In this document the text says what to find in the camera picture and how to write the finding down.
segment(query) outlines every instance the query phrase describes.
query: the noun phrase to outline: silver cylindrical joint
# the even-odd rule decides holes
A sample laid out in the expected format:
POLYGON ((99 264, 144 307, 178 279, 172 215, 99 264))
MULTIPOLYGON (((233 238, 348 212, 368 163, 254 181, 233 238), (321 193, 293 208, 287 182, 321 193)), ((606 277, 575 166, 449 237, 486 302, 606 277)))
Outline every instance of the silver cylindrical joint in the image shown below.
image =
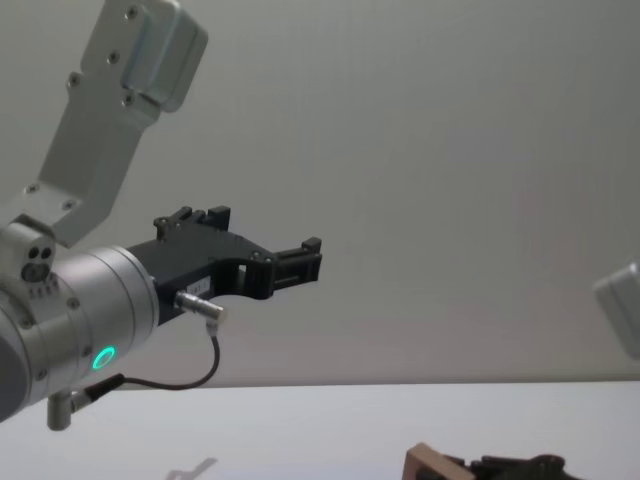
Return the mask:
POLYGON ((124 249, 76 254, 53 272, 28 291, 0 291, 0 361, 11 369, 0 365, 0 380, 16 392, 0 400, 0 421, 122 358, 158 324, 153 281, 124 249))

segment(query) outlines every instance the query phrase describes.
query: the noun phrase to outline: wooden block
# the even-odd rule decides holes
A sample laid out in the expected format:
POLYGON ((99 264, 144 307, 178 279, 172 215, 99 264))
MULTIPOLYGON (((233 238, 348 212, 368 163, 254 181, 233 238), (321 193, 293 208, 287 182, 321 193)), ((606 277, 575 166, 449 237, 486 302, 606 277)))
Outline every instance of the wooden block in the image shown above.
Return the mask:
POLYGON ((416 480, 416 474, 421 468, 430 468, 447 480, 474 480, 471 472, 456 465, 443 455, 429 448, 424 443, 419 443, 407 452, 404 462, 402 480, 416 480))

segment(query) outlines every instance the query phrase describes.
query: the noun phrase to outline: black object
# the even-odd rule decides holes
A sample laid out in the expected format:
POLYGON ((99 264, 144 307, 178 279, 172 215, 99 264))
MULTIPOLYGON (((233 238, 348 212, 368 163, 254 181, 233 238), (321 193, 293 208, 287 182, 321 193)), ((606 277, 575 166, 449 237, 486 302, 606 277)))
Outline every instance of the black object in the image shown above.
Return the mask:
MULTIPOLYGON (((579 480, 564 471, 564 459, 555 455, 540 455, 531 460, 482 457, 482 460, 471 462, 468 466, 465 466, 464 460, 447 458, 467 468, 476 480, 579 480)), ((446 479, 424 468, 418 471, 416 480, 446 479)))
POLYGON ((229 232, 230 218, 228 207, 208 212, 183 207, 154 221, 155 240, 129 249, 155 280, 160 325, 184 313, 174 304, 180 291, 205 300, 220 295, 265 300, 276 290, 318 280, 320 239, 273 253, 229 232))
POLYGON ((102 380, 95 385, 91 385, 90 387, 85 388, 84 392, 87 394, 89 399, 91 399, 91 403, 93 403, 99 400, 101 397, 104 397, 107 393, 121 387, 124 383, 124 380, 124 375, 119 373, 117 375, 114 375, 113 377, 102 380))

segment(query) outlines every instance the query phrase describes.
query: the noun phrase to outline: metal bracket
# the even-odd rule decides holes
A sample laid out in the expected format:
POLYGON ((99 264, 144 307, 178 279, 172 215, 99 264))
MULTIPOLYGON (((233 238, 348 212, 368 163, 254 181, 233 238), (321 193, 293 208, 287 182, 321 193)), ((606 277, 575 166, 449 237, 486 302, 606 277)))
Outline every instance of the metal bracket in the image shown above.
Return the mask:
POLYGON ((177 110, 207 33, 173 0, 107 0, 37 182, 0 211, 71 247, 111 212, 142 133, 177 110))

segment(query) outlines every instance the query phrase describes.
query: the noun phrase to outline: black cable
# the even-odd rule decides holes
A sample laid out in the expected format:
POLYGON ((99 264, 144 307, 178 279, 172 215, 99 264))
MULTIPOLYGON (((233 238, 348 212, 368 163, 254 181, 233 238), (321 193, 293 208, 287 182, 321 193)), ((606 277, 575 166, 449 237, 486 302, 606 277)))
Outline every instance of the black cable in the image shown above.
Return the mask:
POLYGON ((152 381, 144 380, 141 378, 125 377, 124 383, 141 385, 143 387, 155 388, 158 390, 171 390, 171 391, 191 390, 192 388, 201 387, 202 385, 207 383, 209 380, 211 380, 211 377, 213 377, 216 374, 216 372, 218 371, 218 367, 220 366, 220 343, 218 343, 218 338, 211 337, 211 343, 213 343, 213 354, 214 354, 213 366, 211 367, 211 370, 209 370, 209 373, 207 373, 200 380, 197 380, 191 383, 171 385, 167 383, 152 382, 152 381))

